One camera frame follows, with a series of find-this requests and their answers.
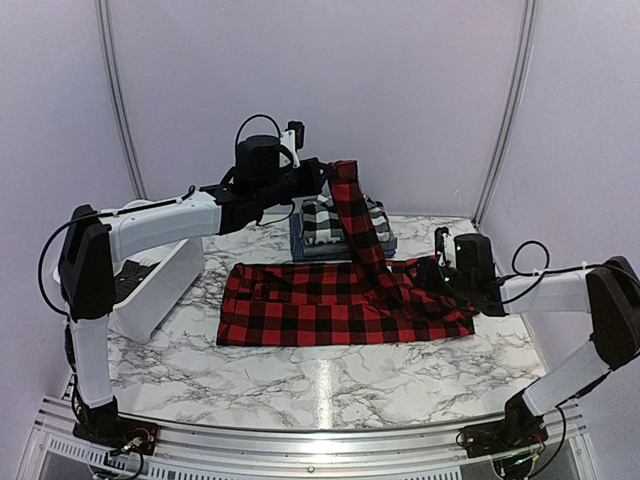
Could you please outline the black white plaid folded shirt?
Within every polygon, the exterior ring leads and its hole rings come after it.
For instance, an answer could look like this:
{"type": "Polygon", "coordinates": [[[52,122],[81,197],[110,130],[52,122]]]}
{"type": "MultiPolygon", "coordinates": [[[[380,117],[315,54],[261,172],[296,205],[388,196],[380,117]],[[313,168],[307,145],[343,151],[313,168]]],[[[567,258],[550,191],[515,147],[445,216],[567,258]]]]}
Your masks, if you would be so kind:
{"type": "MultiPolygon", "coordinates": [[[[395,235],[390,226],[383,204],[380,201],[364,197],[372,224],[380,242],[390,242],[395,235]]],[[[299,217],[301,221],[301,239],[305,246],[345,243],[340,219],[328,196],[318,195],[304,200],[299,217]]]]}

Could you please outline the aluminium front frame rail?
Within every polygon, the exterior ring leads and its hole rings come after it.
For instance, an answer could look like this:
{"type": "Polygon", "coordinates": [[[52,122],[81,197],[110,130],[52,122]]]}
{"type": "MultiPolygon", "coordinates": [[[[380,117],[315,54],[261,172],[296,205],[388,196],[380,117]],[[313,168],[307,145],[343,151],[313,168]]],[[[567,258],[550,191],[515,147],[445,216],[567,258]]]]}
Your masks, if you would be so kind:
{"type": "Polygon", "coordinates": [[[20,479],[495,479],[516,452],[470,458],[462,421],[373,430],[265,430],[159,420],[155,451],[109,457],[73,435],[68,401],[45,398],[18,470],[20,479]]]}

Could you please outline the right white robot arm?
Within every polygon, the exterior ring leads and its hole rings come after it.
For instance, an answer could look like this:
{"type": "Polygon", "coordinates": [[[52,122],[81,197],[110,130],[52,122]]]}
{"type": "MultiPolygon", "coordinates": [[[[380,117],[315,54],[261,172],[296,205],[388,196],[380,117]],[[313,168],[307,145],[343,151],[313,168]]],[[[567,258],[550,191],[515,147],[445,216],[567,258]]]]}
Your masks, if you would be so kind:
{"type": "Polygon", "coordinates": [[[482,234],[436,235],[436,254],[418,264],[417,284],[456,310],[471,307],[487,317],[531,312],[585,313],[592,332],[558,367],[508,400],[495,438],[515,448],[550,410],[579,398],[639,356],[639,277],[615,256],[553,270],[498,276],[492,245],[482,234]]]}

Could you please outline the left wall aluminium profile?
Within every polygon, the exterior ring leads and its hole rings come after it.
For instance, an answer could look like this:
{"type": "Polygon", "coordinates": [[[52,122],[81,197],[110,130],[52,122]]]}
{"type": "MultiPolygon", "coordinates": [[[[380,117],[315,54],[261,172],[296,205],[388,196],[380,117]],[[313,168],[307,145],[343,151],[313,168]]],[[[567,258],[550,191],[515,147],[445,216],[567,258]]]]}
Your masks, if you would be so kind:
{"type": "Polygon", "coordinates": [[[113,109],[116,132],[121,144],[124,162],[136,199],[147,199],[148,193],[139,163],[135,141],[127,114],[121,83],[111,5],[106,0],[94,2],[102,58],[113,109]]]}

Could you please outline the wall aluminium profile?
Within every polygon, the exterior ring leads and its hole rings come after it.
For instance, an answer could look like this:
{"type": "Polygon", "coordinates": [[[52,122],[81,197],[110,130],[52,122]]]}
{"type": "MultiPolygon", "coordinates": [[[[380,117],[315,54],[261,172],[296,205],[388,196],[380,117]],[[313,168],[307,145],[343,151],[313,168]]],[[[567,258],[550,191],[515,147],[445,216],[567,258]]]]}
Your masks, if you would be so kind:
{"type": "Polygon", "coordinates": [[[492,150],[489,167],[472,218],[476,227],[482,226],[488,214],[501,170],[506,161],[511,132],[526,85],[526,75],[529,70],[538,10],[538,1],[526,0],[524,2],[516,56],[509,88],[507,90],[506,103],[492,150]]]}
{"type": "Polygon", "coordinates": [[[121,144],[124,162],[136,199],[147,199],[148,193],[139,163],[135,141],[127,114],[121,83],[111,5],[106,0],[94,2],[102,58],[113,109],[116,132],[121,144]]]}

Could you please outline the blue checked folded shirt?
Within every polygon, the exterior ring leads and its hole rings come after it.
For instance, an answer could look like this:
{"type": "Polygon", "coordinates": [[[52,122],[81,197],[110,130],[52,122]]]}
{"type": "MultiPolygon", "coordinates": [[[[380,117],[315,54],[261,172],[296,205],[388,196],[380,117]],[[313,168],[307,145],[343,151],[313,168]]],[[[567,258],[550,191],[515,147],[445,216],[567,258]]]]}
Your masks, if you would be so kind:
{"type": "MultiPolygon", "coordinates": [[[[301,244],[301,221],[299,213],[294,214],[289,219],[289,242],[292,259],[294,262],[312,262],[312,261],[349,261],[351,259],[350,252],[348,254],[331,254],[331,255],[319,255],[319,256],[305,256],[302,251],[301,244]]],[[[391,258],[395,255],[395,250],[385,251],[387,258],[391,258]]]]}

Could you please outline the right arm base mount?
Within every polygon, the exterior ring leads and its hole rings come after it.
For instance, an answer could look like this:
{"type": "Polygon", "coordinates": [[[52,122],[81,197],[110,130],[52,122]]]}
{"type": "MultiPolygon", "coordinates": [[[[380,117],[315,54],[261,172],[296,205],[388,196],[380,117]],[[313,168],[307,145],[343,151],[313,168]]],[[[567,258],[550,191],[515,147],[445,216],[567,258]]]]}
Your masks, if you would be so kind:
{"type": "Polygon", "coordinates": [[[509,433],[504,421],[493,421],[463,427],[456,436],[456,443],[466,451],[468,458],[478,458],[541,445],[548,438],[543,424],[509,433]]]}

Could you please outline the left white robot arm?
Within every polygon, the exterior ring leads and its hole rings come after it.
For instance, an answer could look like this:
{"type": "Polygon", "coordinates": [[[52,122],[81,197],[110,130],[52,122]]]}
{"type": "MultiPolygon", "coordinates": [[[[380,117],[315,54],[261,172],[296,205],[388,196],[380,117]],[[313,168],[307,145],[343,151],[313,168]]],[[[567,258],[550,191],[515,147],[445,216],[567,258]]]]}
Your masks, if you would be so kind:
{"type": "Polygon", "coordinates": [[[237,232],[276,205],[315,195],[329,178],[318,158],[300,159],[284,135],[237,140],[235,163],[219,183],[182,196],[121,209],[77,207],[55,230],[65,237],[57,270],[67,320],[65,347],[76,377],[77,424],[106,445],[125,438],[108,367],[107,325],[116,304],[113,265],[185,239],[237,232]]]}

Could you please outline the red black plaid shirt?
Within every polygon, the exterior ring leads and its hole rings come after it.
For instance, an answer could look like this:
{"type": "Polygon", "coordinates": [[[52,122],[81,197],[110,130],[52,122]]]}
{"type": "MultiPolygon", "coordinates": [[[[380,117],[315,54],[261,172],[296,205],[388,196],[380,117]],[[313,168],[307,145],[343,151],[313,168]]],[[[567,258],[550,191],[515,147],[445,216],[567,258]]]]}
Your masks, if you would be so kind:
{"type": "Polygon", "coordinates": [[[373,345],[474,334],[473,308],[420,285],[420,274],[434,258],[386,259],[356,161],[330,167],[330,191],[349,261],[236,264],[225,285],[217,345],[373,345]]]}

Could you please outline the white plastic bin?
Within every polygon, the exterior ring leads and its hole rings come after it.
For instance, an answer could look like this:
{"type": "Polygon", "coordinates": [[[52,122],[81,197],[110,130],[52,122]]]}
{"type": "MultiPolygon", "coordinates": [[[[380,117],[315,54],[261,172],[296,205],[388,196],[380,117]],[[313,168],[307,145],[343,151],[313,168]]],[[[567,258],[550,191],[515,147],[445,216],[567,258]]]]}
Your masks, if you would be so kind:
{"type": "Polygon", "coordinates": [[[144,344],[202,272],[202,240],[217,233],[220,208],[204,193],[121,209],[77,207],[66,231],[57,273],[73,320],[105,318],[112,330],[144,344]],[[126,260],[158,262],[123,302],[114,275],[126,260]]]}

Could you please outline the right wall aluminium profile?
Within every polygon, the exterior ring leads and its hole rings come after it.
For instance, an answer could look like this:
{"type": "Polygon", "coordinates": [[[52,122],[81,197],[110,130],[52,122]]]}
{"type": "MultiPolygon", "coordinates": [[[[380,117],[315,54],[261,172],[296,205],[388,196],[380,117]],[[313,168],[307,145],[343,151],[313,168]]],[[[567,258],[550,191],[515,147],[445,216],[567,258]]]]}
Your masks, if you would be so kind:
{"type": "Polygon", "coordinates": [[[501,170],[506,161],[511,132],[526,85],[526,75],[529,70],[538,10],[538,1],[526,0],[524,2],[516,56],[509,88],[507,90],[506,103],[492,150],[489,167],[472,218],[476,227],[482,226],[488,214],[501,170]]]}

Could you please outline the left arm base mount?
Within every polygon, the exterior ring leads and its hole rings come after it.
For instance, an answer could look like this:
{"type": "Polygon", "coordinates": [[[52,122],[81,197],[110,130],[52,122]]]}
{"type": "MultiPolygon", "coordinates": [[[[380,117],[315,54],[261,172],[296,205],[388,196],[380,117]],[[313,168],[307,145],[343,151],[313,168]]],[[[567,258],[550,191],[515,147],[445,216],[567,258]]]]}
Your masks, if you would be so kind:
{"type": "Polygon", "coordinates": [[[93,444],[109,447],[117,453],[133,451],[152,455],[158,440],[159,425],[156,423],[118,418],[114,425],[90,428],[76,423],[73,436],[93,444]]]}

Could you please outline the dark striped shirt in bin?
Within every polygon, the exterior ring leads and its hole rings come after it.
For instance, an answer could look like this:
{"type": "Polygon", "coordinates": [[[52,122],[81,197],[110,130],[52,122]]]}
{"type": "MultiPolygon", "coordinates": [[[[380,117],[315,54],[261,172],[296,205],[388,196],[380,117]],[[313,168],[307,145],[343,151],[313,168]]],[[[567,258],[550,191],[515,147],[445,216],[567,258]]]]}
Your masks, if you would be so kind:
{"type": "Polygon", "coordinates": [[[115,303],[118,304],[126,300],[158,265],[158,262],[152,263],[150,260],[126,260],[114,275],[115,303]]]}

